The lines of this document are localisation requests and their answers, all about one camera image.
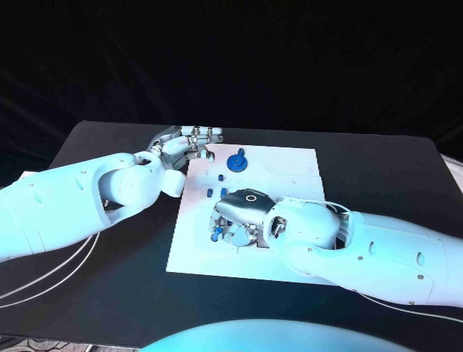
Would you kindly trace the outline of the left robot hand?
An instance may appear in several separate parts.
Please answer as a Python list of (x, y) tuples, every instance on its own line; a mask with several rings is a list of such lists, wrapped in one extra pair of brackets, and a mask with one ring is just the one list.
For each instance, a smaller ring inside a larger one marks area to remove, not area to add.
[(194, 159), (214, 162), (208, 145), (222, 141), (222, 128), (172, 126), (155, 135), (147, 151), (159, 156), (166, 169), (179, 170)]

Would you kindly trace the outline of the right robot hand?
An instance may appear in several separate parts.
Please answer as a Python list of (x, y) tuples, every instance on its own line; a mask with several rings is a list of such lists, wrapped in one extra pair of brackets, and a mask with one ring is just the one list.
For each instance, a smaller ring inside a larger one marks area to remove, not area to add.
[(227, 194), (211, 212), (208, 230), (214, 242), (250, 247), (264, 242), (267, 215), (276, 201), (266, 193), (245, 188)]

